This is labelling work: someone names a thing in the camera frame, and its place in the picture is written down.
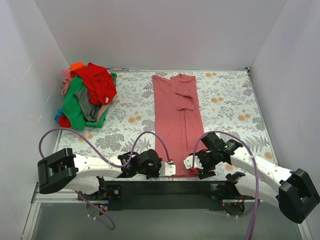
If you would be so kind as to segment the pink t shirt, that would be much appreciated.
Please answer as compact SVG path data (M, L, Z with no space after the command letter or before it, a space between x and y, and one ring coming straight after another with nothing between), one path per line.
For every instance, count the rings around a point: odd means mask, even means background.
M176 166L176 178L193 178L184 160L204 134L196 77L178 74L169 79L153 75L155 133L166 145Z

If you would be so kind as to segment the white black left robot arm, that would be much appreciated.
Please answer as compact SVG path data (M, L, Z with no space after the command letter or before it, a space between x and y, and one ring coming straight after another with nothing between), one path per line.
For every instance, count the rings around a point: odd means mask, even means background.
M74 154L71 148L64 148L37 163L39 192L53 194L62 189L83 192L95 200L106 196L104 178L125 179L137 174L147 179L160 177L164 162L155 150L133 152L113 156L110 163L99 157Z

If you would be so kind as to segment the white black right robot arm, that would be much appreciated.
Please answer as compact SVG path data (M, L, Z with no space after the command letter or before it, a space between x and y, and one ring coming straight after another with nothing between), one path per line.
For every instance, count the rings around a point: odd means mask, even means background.
M301 224L320 203L320 195L310 175L303 169L290 170L254 156L250 148L233 136L227 142L218 137L217 131L203 134L199 141L208 152L193 153L192 164L199 163L199 177L207 170L214 170L220 162L240 168L254 177L237 172L228 175L223 192L232 199L241 195L267 202L281 211L294 223Z

